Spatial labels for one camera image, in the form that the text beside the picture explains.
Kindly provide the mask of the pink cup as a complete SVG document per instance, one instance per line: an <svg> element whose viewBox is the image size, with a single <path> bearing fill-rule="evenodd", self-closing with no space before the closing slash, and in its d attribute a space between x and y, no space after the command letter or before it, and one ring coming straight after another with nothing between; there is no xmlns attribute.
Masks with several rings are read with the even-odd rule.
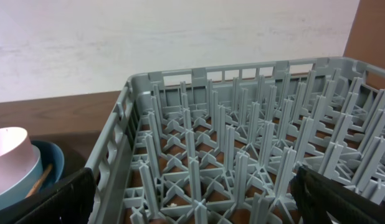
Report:
<svg viewBox="0 0 385 224"><path fill-rule="evenodd" d="M36 161L26 129L0 128L0 194L19 182Z"/></svg>

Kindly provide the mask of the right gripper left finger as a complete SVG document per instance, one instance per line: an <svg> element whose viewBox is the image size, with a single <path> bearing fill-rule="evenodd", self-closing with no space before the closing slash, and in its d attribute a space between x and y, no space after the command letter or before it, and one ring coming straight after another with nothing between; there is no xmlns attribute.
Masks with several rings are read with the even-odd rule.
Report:
<svg viewBox="0 0 385 224"><path fill-rule="evenodd" d="M0 223L87 223L95 192L93 172L83 168L52 187L0 210Z"/></svg>

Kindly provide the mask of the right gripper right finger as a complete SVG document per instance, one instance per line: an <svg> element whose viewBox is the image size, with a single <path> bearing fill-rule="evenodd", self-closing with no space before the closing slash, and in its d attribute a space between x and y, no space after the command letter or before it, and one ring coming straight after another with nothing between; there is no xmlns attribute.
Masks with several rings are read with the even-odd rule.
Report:
<svg viewBox="0 0 385 224"><path fill-rule="evenodd" d="M290 181L290 190L304 224L385 224L382 206L348 190L307 166Z"/></svg>

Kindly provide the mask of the wooden chopstick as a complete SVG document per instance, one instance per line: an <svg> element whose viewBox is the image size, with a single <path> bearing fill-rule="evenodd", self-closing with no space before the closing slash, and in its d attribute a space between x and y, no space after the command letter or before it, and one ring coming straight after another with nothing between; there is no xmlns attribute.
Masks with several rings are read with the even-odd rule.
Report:
<svg viewBox="0 0 385 224"><path fill-rule="evenodd" d="M26 195L26 198L30 197L31 195L36 194L39 189L41 188L42 184L45 182L46 178L50 174L51 170L53 168L53 164L49 164L44 172L42 173L41 177L37 180L37 182L32 186L28 194Z"/></svg>

